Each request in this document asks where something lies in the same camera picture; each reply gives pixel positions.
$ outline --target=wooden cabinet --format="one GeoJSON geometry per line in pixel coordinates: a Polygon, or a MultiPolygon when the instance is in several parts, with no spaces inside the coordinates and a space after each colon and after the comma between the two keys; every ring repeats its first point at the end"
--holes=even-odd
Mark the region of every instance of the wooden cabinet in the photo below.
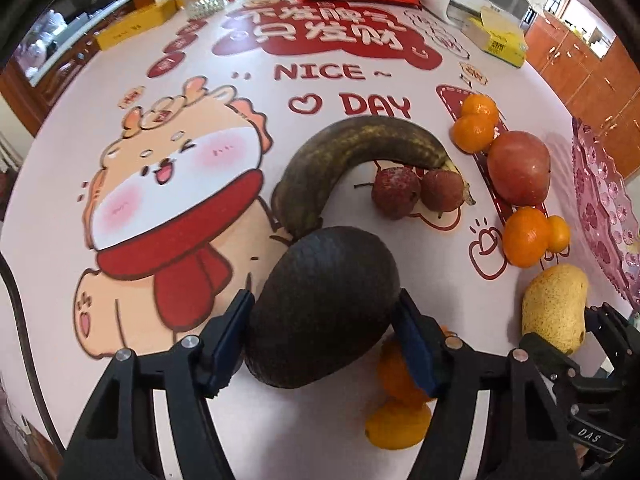
{"type": "Polygon", "coordinates": [[[613,124],[638,88],[640,73],[620,40],[616,39],[566,106],[572,115],[601,132],[613,124]]]}
{"type": "Polygon", "coordinates": [[[9,60],[0,75],[0,93],[31,135],[36,136],[65,89],[100,51],[96,35],[132,10],[134,5],[130,0],[100,20],[55,62],[35,87],[25,78],[17,61],[14,58],[9,60]]]}
{"type": "Polygon", "coordinates": [[[640,94],[600,136],[604,149],[624,178],[640,168],[640,94]]]}
{"type": "Polygon", "coordinates": [[[561,26],[543,16],[538,16],[531,24],[526,35],[529,46],[527,61],[537,72],[542,72],[547,66],[567,33],[567,30],[562,30],[561,26]]]}
{"type": "Polygon", "coordinates": [[[60,99],[60,96],[80,73],[82,68],[100,52],[100,47],[96,36],[100,31],[109,27],[111,23],[119,20],[128,12],[133,10],[132,2],[125,4],[116,12],[110,14],[94,28],[82,36],[72,48],[65,52],[62,57],[52,66],[49,71],[35,86],[35,91],[42,96],[47,107],[51,109],[60,99]]]}
{"type": "Polygon", "coordinates": [[[573,34],[568,34],[541,72],[549,86],[566,104],[600,62],[598,57],[573,34]]]}

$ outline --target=avocado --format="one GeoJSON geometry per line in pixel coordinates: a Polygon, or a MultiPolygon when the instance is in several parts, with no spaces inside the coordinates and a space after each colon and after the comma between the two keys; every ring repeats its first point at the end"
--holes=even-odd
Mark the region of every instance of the avocado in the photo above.
{"type": "Polygon", "coordinates": [[[245,362],[263,383],[299,388],[364,355],[391,320],[396,262],[376,235],[319,229],[293,244],[249,316],[245,362]]]}

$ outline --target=cabinet handle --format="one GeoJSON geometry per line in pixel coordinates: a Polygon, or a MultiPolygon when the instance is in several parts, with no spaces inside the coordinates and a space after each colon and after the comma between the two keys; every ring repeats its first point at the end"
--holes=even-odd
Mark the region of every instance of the cabinet handle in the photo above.
{"type": "Polygon", "coordinates": [[[559,28],[557,28],[553,23],[551,23],[548,19],[545,18],[545,23],[547,25],[551,25],[555,30],[560,30],[559,28]]]}
{"type": "Polygon", "coordinates": [[[582,51],[582,49],[579,46],[577,46],[575,43],[574,43],[574,47],[577,49],[578,52],[580,52],[580,54],[582,54],[584,57],[587,57],[587,55],[582,51]]]}
{"type": "Polygon", "coordinates": [[[609,117],[604,119],[604,122],[600,125],[600,129],[603,129],[606,126],[606,124],[612,119],[613,119],[613,115],[610,115],[609,117]]]}
{"type": "Polygon", "coordinates": [[[614,92],[616,91],[616,89],[613,88],[613,85],[611,84],[611,81],[609,81],[607,78],[604,78],[604,81],[609,85],[609,88],[611,88],[614,92]]]}
{"type": "Polygon", "coordinates": [[[604,130],[599,137],[607,137],[609,135],[609,133],[613,130],[615,130],[618,127],[618,123],[613,123],[609,128],[607,128],[606,130],[604,130]]]}

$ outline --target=screw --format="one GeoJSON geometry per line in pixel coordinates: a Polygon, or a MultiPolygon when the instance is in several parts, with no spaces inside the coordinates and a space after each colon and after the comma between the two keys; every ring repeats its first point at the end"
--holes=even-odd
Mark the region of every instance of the screw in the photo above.
{"type": "Polygon", "coordinates": [[[180,342],[180,344],[185,348],[194,348],[198,346],[199,342],[200,342],[200,338],[198,336],[188,335],[180,342]]]}
{"type": "Polygon", "coordinates": [[[452,350],[460,350],[462,348],[462,339],[459,337],[447,337],[444,340],[444,344],[452,350]]]}
{"type": "Polygon", "coordinates": [[[527,354],[527,351],[522,348],[516,348],[513,351],[513,358],[516,359],[517,362],[523,363],[529,359],[529,354],[527,354]]]}
{"type": "Polygon", "coordinates": [[[128,348],[121,348],[116,352],[116,359],[118,361],[126,361],[131,357],[131,350],[128,348]]]}

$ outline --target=red apple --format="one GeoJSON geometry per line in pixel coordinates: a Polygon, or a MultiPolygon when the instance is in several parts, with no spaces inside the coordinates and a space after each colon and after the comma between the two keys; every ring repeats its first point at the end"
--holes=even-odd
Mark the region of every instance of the red apple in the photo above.
{"type": "Polygon", "coordinates": [[[551,157],[539,138],[506,132],[489,149],[487,167],[496,192],[511,205],[535,206],[545,201],[551,183],[551,157]]]}

